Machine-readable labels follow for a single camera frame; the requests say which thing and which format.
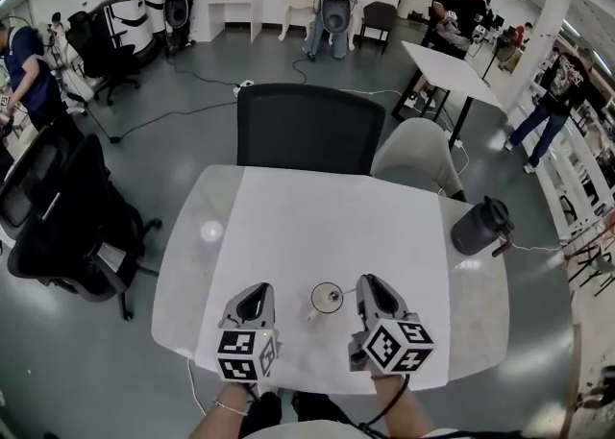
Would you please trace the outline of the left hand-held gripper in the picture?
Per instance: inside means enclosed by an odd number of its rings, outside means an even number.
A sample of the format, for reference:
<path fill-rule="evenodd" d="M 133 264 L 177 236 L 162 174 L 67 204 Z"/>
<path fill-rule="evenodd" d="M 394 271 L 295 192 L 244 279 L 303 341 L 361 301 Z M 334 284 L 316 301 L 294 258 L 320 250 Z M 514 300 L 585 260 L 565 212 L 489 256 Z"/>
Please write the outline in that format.
<path fill-rule="evenodd" d="M 228 382 L 266 381 L 279 357 L 275 329 L 275 292 L 268 282 L 254 284 L 231 298 L 218 324 L 214 362 Z"/>

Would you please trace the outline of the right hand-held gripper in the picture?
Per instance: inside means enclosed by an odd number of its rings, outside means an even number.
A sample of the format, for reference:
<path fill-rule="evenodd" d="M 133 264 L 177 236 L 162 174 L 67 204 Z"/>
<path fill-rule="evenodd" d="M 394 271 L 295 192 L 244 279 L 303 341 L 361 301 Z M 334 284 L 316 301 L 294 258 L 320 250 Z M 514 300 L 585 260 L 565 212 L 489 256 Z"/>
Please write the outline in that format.
<path fill-rule="evenodd" d="M 348 345 L 352 372 L 372 363 L 385 375 L 417 372 L 434 351 L 434 341 L 417 313 L 383 279 L 366 274 L 357 281 L 357 314 L 363 330 Z"/>

